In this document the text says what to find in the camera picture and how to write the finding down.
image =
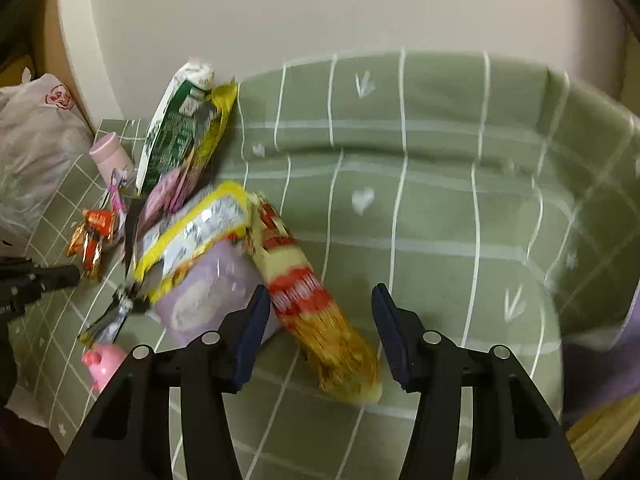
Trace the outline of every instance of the wall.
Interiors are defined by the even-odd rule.
[[[243,78],[292,58],[400,46],[536,60],[616,96],[625,41],[610,0],[90,0],[90,8],[107,74],[94,83],[110,84],[113,113],[126,118],[150,115],[189,57]],[[63,25],[76,20],[69,11]]]

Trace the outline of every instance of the pink piggy bank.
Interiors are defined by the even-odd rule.
[[[82,354],[82,362],[94,378],[94,390],[100,393],[104,390],[126,356],[122,348],[111,343],[96,343]]]

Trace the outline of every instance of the yellow packaging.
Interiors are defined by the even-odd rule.
[[[162,280],[149,294],[152,302],[177,286],[195,259],[222,238],[241,238],[249,225],[248,195],[235,182],[203,188],[180,211],[149,229],[140,241],[134,277],[142,282],[156,263]]]
[[[378,360],[345,318],[265,197],[250,195],[248,246],[280,322],[318,374],[322,391],[344,402],[378,402]]]

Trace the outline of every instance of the green tablecloth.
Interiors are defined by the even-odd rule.
[[[103,121],[137,161],[146,121]],[[401,308],[457,344],[510,346],[549,403],[562,404],[560,333],[625,317],[640,265],[634,117],[546,67],[489,56],[395,52],[288,64],[242,82],[209,175],[266,193],[350,320],[373,348],[370,292],[387,284]],[[104,186],[81,157],[53,197],[27,254],[61,256],[78,209]],[[57,292],[12,324],[20,381],[35,391],[66,449],[92,405],[74,338],[124,279]],[[174,347],[153,315],[118,343]],[[380,403],[335,402],[285,333],[260,351],[251,381],[227,396],[243,474],[252,479],[398,477],[418,397],[381,357]],[[186,474],[180,397],[171,447]],[[470,450],[463,391],[456,476]]]

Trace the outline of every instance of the white plastic bag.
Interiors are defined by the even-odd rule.
[[[51,74],[0,88],[0,239],[22,251],[92,133]]]

